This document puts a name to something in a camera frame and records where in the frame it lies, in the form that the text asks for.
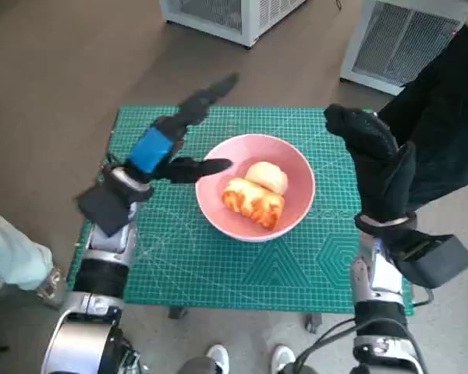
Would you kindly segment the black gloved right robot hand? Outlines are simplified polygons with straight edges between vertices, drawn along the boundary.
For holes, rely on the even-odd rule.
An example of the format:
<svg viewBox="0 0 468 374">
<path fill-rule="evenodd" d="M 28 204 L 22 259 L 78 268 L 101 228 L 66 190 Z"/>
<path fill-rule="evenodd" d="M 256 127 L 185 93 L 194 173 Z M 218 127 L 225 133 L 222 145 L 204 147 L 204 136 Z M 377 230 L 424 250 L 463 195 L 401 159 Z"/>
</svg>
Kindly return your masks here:
<svg viewBox="0 0 468 374">
<path fill-rule="evenodd" d="M 341 137 L 353 159 L 360 214 L 380 224 L 407 219 L 410 186 L 416 171 L 416 148 L 400 146 L 376 115 L 331 104 L 324 110 L 326 129 Z"/>
</svg>

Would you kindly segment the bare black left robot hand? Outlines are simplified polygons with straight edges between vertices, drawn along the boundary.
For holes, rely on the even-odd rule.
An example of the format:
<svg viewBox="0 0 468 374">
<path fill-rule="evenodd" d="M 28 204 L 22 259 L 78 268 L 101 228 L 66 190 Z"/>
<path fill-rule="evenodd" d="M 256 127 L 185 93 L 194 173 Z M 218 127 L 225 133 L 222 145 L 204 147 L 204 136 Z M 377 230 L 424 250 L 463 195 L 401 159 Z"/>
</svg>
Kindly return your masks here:
<svg viewBox="0 0 468 374">
<path fill-rule="evenodd" d="M 225 97 L 239 81 L 237 72 L 206 88 L 196 90 L 177 105 L 177 112 L 157 118 L 129 152 L 123 169 L 132 179 L 148 183 L 183 147 L 190 126 L 199 125 L 211 106 Z"/>
</svg>

